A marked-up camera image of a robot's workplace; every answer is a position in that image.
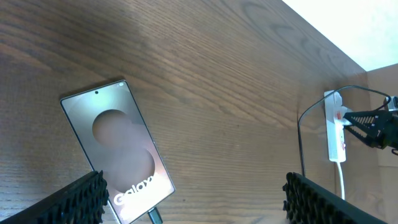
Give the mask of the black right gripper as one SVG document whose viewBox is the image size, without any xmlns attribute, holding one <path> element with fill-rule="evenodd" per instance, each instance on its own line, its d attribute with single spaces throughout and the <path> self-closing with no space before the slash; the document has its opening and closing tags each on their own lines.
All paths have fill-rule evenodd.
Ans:
<svg viewBox="0 0 398 224">
<path fill-rule="evenodd" d="M 369 147 L 397 149 L 397 115 L 390 111 L 360 111 L 345 113 L 344 119 L 353 126 L 344 129 Z M 376 129 L 376 137 L 365 131 Z"/>
</svg>

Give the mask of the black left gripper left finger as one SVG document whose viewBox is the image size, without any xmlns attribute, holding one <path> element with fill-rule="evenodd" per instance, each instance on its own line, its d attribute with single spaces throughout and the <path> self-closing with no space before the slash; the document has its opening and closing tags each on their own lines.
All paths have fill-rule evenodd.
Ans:
<svg viewBox="0 0 398 224">
<path fill-rule="evenodd" d="M 1 224 L 99 224 L 108 199 L 103 172 L 92 171 Z"/>
</svg>

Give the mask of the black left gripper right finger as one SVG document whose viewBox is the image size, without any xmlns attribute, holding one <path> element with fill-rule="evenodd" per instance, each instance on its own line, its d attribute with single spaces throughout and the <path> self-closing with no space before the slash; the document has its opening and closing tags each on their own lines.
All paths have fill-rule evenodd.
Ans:
<svg viewBox="0 0 398 224">
<path fill-rule="evenodd" d="M 384 224 L 327 189 L 295 172 L 286 175 L 283 211 L 290 223 Z"/>
</svg>

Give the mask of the white USB charger adapter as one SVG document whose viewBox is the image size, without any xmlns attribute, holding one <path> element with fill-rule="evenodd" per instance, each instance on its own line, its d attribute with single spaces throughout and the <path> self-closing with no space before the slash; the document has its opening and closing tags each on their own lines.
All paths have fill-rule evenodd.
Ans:
<svg viewBox="0 0 398 224">
<path fill-rule="evenodd" d="M 351 113 L 352 110 L 345 106 L 335 106 L 333 108 L 333 120 L 335 125 L 339 126 L 351 126 L 352 123 L 344 118 L 346 113 Z"/>
</svg>

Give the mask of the white power strip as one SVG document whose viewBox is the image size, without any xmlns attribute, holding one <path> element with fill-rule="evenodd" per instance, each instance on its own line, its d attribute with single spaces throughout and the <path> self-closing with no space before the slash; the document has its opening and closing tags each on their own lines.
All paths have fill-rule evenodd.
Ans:
<svg viewBox="0 0 398 224">
<path fill-rule="evenodd" d="M 333 108 L 343 106 L 341 95 L 333 91 L 324 92 L 326 135 L 328 143 L 328 157 L 332 162 L 344 162 L 346 160 L 346 144 L 343 128 L 334 124 Z"/>
</svg>

